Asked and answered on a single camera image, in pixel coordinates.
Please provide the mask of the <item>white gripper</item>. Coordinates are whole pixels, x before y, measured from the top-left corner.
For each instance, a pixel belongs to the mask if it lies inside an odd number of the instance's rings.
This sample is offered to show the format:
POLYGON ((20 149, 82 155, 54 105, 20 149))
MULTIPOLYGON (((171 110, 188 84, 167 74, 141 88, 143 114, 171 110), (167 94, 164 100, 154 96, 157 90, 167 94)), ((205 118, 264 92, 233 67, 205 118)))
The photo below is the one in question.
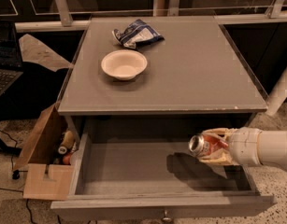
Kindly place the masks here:
POLYGON ((258 139, 261 130, 243 127, 240 129, 214 128, 204 130, 202 134, 210 135, 228 142, 229 151, 219 149, 210 155, 199 158, 208 165, 231 166, 248 165, 260 166, 258 154, 258 139))

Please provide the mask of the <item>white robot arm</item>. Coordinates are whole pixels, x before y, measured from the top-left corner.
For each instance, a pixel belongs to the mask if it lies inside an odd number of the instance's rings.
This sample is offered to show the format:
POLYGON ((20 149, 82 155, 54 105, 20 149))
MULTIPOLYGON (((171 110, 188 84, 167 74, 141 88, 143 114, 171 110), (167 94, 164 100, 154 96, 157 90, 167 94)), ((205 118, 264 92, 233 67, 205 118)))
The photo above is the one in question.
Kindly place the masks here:
POLYGON ((227 144, 199 158, 209 165, 272 166, 287 172, 287 131, 263 131, 256 128, 217 128, 205 130, 216 144, 227 144))

